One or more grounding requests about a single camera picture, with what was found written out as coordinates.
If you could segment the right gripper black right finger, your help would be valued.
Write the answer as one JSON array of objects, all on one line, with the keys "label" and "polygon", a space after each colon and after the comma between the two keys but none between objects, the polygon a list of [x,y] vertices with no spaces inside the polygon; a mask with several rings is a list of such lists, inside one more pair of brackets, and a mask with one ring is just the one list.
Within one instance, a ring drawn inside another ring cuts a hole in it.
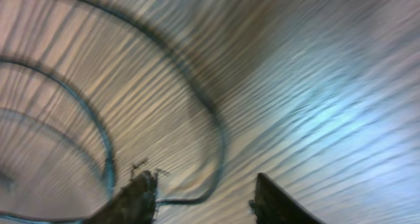
[{"label": "right gripper black right finger", "polygon": [[249,201],[256,224],[323,224],[265,173],[258,173]]}]

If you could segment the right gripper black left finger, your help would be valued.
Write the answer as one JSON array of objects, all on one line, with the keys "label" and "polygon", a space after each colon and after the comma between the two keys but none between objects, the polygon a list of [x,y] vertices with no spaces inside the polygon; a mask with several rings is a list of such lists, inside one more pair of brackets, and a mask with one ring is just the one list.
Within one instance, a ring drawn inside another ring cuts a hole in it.
[{"label": "right gripper black left finger", "polygon": [[157,179],[143,171],[83,224],[152,224],[156,210]]}]

